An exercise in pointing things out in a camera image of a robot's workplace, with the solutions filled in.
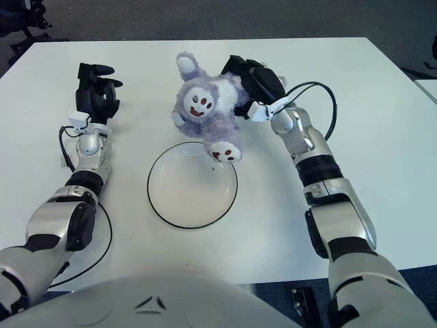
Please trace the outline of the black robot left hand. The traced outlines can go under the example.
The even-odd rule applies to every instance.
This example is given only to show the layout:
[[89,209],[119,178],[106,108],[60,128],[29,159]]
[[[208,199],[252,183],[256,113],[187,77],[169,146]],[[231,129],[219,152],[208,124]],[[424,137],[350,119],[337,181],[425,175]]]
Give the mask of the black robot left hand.
[[76,110],[88,114],[91,123],[106,125],[119,109],[120,100],[115,89],[123,86],[123,83],[104,77],[114,72],[112,67],[106,65],[79,64]]

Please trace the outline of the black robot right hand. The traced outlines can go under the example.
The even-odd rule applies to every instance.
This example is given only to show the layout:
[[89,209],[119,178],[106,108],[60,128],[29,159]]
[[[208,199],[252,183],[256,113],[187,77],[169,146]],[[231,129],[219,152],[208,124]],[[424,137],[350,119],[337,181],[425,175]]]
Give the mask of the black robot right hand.
[[234,115],[249,119],[249,108],[254,101],[271,105],[285,96],[285,89],[280,78],[265,65],[252,60],[231,55],[221,74],[232,73],[239,76],[241,85],[249,99],[234,109]]

